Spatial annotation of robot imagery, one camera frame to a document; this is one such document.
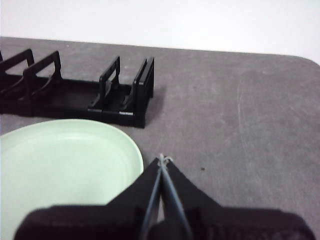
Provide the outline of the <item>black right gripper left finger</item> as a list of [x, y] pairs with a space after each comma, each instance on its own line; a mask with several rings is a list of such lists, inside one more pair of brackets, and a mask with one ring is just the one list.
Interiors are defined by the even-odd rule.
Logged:
[[155, 158], [107, 204], [55, 205], [30, 212], [16, 240], [145, 240], [159, 208], [161, 170]]

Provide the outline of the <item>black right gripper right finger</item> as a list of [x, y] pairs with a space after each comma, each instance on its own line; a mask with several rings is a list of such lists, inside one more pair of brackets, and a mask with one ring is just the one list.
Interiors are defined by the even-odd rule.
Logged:
[[221, 205], [195, 186], [169, 157], [162, 160], [164, 181], [182, 225], [195, 240], [314, 240], [299, 215], [280, 209]]

